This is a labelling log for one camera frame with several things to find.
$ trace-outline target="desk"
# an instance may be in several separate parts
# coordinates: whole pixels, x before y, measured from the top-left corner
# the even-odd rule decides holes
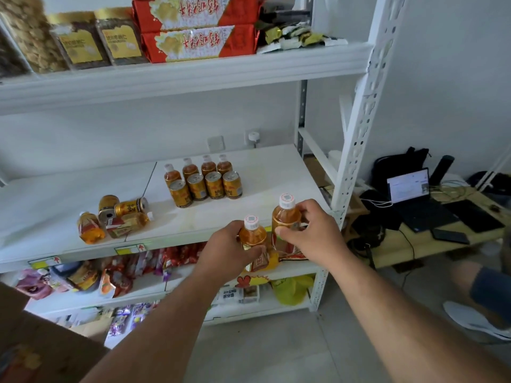
[[[477,192],[472,187],[443,187],[446,193],[454,193],[460,194],[460,190],[464,189],[461,193],[462,196],[457,197],[456,199],[450,199],[449,196],[445,193],[432,193],[432,197],[439,202],[442,203],[450,203],[456,202],[459,200],[469,199],[474,202],[486,212],[488,212],[495,219],[499,220],[502,224],[506,226],[511,226],[511,212],[508,210],[502,210],[501,212],[492,212],[489,210],[490,205],[496,204],[493,200],[487,198],[480,192]],[[469,238],[470,245],[479,244],[483,242],[487,242],[489,240],[495,240],[501,238],[504,232],[503,228],[499,228],[496,230],[475,233],[470,230],[467,225],[463,222],[451,223],[446,226],[442,226],[441,229],[449,230],[449,231],[458,231],[464,232]],[[408,228],[407,225],[401,223],[401,227],[399,228],[403,234],[405,234],[406,238],[413,245],[413,249],[415,251],[415,258],[424,258],[428,255],[438,254],[445,251],[455,250],[462,247],[467,247],[466,244],[459,243],[451,243],[444,242],[442,240],[435,240],[431,236],[430,231],[423,231],[419,233],[414,233],[412,230]],[[382,268],[385,266],[391,266],[393,264],[399,264],[402,262],[407,262],[413,259],[413,251],[410,247],[410,243],[408,243],[403,236],[403,234],[399,231],[388,230],[386,231],[386,236],[383,242],[379,247],[373,249],[373,259],[376,268]]]

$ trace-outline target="person's right hand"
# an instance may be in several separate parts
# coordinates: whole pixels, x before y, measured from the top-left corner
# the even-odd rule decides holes
[[[348,251],[339,226],[314,199],[304,200],[296,206],[302,212],[303,221],[308,222],[309,226],[304,231],[280,226],[275,232],[280,238],[298,246],[308,259],[328,268],[332,258]]]

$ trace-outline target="blue shorts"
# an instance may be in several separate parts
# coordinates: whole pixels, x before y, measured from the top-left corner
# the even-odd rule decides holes
[[[511,276],[482,267],[472,284],[470,297],[511,324]]]

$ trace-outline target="person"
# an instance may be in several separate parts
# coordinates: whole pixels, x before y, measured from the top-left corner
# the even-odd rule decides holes
[[[450,318],[464,328],[511,341],[511,229],[504,232],[502,271],[464,260],[453,265],[451,279],[468,305],[444,302]]]
[[[502,362],[355,257],[335,219],[315,200],[297,206],[308,228],[279,227],[278,235],[333,275],[394,381],[511,381],[511,371]],[[191,275],[100,360],[82,383],[181,381],[217,291],[264,250],[261,246],[243,250],[236,240],[242,225],[235,220],[215,232]]]

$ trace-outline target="smartphone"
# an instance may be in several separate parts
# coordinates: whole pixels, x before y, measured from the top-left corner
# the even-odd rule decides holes
[[[445,231],[434,228],[431,230],[431,234],[436,240],[446,240],[447,242],[470,244],[469,238],[467,238],[464,232]]]

